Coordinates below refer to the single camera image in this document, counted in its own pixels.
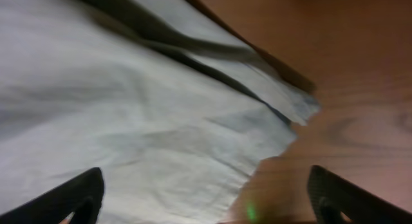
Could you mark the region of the khaki shorts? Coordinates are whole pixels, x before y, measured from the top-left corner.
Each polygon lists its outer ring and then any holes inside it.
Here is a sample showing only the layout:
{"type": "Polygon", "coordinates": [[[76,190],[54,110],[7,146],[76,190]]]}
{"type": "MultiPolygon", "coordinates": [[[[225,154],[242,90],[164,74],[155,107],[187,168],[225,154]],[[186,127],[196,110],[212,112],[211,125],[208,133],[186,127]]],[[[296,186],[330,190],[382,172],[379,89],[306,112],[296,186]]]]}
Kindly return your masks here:
{"type": "Polygon", "coordinates": [[[217,223],[319,110],[185,0],[1,0],[1,211],[98,167],[101,223],[217,223]]]}

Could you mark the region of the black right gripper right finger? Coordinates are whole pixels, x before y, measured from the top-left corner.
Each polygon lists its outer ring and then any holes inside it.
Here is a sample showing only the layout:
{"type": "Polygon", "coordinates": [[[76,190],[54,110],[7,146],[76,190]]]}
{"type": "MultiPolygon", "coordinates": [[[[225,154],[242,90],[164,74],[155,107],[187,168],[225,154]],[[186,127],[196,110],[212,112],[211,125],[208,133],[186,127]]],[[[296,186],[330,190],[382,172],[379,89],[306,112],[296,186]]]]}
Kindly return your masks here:
{"type": "Polygon", "coordinates": [[[314,165],[307,192],[320,224],[411,224],[411,213],[388,203],[327,169],[314,165]]]}

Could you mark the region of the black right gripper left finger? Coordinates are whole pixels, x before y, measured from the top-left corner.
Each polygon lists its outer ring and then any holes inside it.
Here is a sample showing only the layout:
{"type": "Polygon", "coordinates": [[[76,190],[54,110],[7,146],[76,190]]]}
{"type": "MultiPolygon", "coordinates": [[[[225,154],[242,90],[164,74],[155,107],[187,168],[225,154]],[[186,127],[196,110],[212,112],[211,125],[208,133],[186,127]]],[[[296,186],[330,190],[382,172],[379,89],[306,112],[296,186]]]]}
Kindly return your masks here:
{"type": "Polygon", "coordinates": [[[1,223],[58,224],[73,214],[72,223],[96,224],[104,191],[102,171],[94,167],[2,214],[1,223]]]}

